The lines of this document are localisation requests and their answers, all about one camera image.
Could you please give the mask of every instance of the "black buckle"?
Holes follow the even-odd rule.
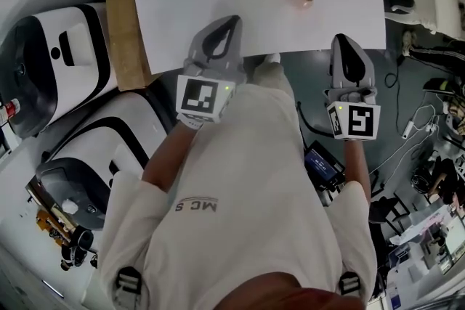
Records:
[[[116,277],[116,287],[125,292],[140,295],[142,290],[142,275],[132,266],[124,267]]]
[[[346,295],[358,291],[362,288],[360,283],[360,278],[354,272],[347,272],[342,275],[339,280],[339,289],[341,290],[341,295]]]

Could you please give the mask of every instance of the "white t-shirt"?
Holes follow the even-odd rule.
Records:
[[[324,208],[304,167],[294,101],[245,85],[220,124],[197,134],[174,204],[159,188],[116,175],[99,270],[109,296],[120,268],[142,273],[142,308],[213,309],[245,281],[270,272],[337,291],[357,272],[368,301],[376,255],[357,182]]]

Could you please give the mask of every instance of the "floor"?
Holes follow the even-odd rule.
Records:
[[[422,46],[436,46],[447,43],[443,41],[441,35],[433,36],[421,26],[415,27],[418,35],[418,43]],[[434,94],[424,96],[422,91],[423,85],[430,78],[447,77],[448,74],[438,69],[421,64],[412,59],[406,59],[399,67],[399,118],[396,129],[397,116],[397,86],[388,89],[385,85],[384,78],[388,73],[396,73],[396,59],[400,55],[400,47],[404,25],[387,21],[387,50],[375,51],[368,50],[368,55],[373,60],[376,71],[376,88],[378,89],[377,103],[381,105],[381,120],[378,138],[375,141],[365,142],[365,153],[368,161],[369,170],[378,167],[394,151],[405,143],[401,134],[407,122],[412,118],[417,107],[422,103],[432,103],[437,113],[442,111],[442,104]],[[246,69],[250,65],[255,65],[261,57],[246,59]],[[293,52],[281,55],[281,64],[284,67],[286,75],[294,89],[296,101],[302,103],[304,115],[309,123],[317,129],[331,132],[331,124],[326,112],[326,99],[323,96],[323,90],[327,89],[331,83],[328,75],[330,63],[329,51],[311,51],[311,52]],[[163,75],[163,82],[171,94],[176,91],[177,72],[170,72]],[[421,110],[415,120],[416,126],[420,127],[425,124],[432,115],[432,109]],[[343,159],[343,142],[329,139],[324,136],[316,135],[309,132],[302,124],[302,132],[307,144],[318,140],[328,151],[330,151],[341,162]],[[399,151],[389,162],[379,169],[380,182],[386,181],[399,164],[401,157],[413,145],[418,144],[427,136],[426,132],[418,133],[410,140],[404,148]],[[395,175],[386,185],[385,191],[379,197],[389,197],[393,192],[404,201],[408,208],[413,211],[412,203],[418,209],[426,206],[426,200],[419,195],[412,187],[410,178],[412,171],[416,168],[422,158],[423,153],[432,149],[434,142],[437,141],[437,134],[430,136],[419,148],[420,150],[410,151],[403,159]]]

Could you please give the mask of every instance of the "screen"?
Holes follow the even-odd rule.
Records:
[[[331,164],[324,160],[321,155],[315,151],[315,149],[311,149],[305,156],[305,162],[317,171],[317,173],[322,176],[325,181],[331,180],[338,173]]]

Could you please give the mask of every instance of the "table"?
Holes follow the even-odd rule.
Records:
[[[337,33],[363,48],[385,49],[383,0],[314,0],[298,9],[289,0],[136,0],[152,73],[182,67],[193,36],[213,20],[243,18],[241,53],[330,49]]]

